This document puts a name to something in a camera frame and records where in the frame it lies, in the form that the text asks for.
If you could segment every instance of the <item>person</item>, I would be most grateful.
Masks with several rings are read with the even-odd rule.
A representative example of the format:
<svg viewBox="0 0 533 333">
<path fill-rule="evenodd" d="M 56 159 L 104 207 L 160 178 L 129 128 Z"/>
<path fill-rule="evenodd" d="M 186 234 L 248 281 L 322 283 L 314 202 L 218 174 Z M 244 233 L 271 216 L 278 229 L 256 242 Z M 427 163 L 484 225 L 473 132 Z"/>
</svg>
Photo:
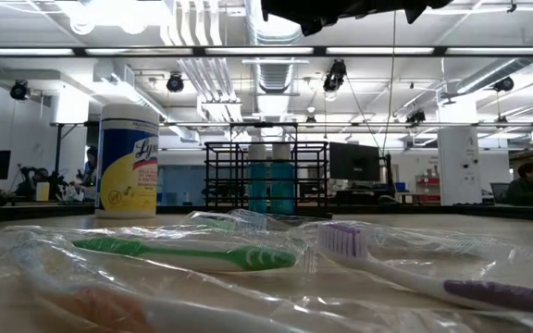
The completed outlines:
<svg viewBox="0 0 533 333">
<path fill-rule="evenodd" d="M 30 177 L 30 172 L 34 171 L 34 176 Z M 24 181 L 18 184 L 16 191 L 17 196 L 25 197 L 28 200 L 34 200 L 36 195 L 36 184 L 39 182 L 48 181 L 48 170 L 44 167 L 23 167 L 20 172 L 24 176 Z"/>
<path fill-rule="evenodd" d="M 96 183 L 96 172 L 98 168 L 98 149 L 90 147 L 86 152 L 88 161 L 83 168 L 83 178 L 81 185 L 85 187 L 94 186 Z"/>
<path fill-rule="evenodd" d="M 517 169 L 519 178 L 507 188 L 507 202 L 518 206 L 533 206 L 533 163 L 525 163 Z"/>
</svg>

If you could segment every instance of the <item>disinfecting wipes canister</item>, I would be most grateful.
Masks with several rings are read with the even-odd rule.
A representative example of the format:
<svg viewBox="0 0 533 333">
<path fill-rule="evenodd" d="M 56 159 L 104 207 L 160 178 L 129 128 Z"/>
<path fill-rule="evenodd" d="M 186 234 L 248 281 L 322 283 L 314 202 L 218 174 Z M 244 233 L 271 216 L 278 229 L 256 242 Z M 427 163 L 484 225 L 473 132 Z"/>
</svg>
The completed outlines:
<svg viewBox="0 0 533 333">
<path fill-rule="evenodd" d="M 159 119 L 139 105 L 107 105 L 100 119 L 96 216 L 155 216 Z"/>
</svg>

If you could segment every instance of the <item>pillar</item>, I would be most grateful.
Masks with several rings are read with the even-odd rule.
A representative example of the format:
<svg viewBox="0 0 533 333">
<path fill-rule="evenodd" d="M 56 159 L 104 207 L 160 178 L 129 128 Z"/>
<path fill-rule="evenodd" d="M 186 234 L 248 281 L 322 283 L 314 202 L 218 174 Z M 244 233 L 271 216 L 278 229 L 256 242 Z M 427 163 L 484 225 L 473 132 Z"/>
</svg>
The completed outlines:
<svg viewBox="0 0 533 333">
<path fill-rule="evenodd" d="M 438 109 L 443 123 L 477 122 L 474 99 L 463 96 Z M 438 130 L 441 205 L 481 204 L 482 191 L 475 127 L 442 127 Z"/>
</svg>

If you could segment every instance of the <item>wooden table surface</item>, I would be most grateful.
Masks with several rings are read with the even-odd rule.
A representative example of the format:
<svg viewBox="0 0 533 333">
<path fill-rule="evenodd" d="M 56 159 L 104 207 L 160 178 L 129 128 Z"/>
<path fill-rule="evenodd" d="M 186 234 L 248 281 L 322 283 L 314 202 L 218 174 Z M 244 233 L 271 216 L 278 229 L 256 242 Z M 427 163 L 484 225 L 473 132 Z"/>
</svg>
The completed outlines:
<svg viewBox="0 0 533 333">
<path fill-rule="evenodd" d="M 112 228 L 130 226 L 166 226 L 178 224 L 183 216 L 164 215 L 153 219 L 101 220 L 93 216 L 70 216 L 37 220 L 2 222 L 0 228 L 15 225 L 38 225 L 63 228 Z M 455 215 L 370 215 L 335 216 L 335 220 L 359 220 L 402 228 L 456 230 L 494 236 L 533 245 L 533 221 L 508 220 Z M 415 308 L 452 308 L 445 302 L 432 300 L 409 290 L 396 289 L 374 277 L 358 275 L 336 266 L 322 265 L 309 279 L 298 272 L 285 274 L 252 274 L 250 276 L 219 276 L 225 282 L 258 290 L 274 296 L 301 298 L 304 295 L 367 301 L 376 304 Z M 197 295 L 197 301 L 219 305 L 227 302 L 211 295 Z M 82 331 L 44 310 L 23 289 L 0 261 L 0 332 L 75 332 Z"/>
</svg>

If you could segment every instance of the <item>green toothbrush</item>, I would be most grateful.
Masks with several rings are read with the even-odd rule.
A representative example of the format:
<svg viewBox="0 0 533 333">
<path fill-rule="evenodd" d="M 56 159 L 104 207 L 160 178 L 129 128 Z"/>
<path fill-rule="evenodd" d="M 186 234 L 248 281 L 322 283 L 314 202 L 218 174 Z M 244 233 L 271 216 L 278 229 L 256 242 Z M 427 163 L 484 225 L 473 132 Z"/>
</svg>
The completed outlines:
<svg viewBox="0 0 533 333">
<path fill-rule="evenodd" d="M 297 262 L 297 256 L 287 251 L 203 240 L 167 240 L 162 247 L 154 247 L 137 240 L 100 237 L 75 240 L 73 245 L 205 272 L 259 271 L 291 267 Z"/>
</svg>

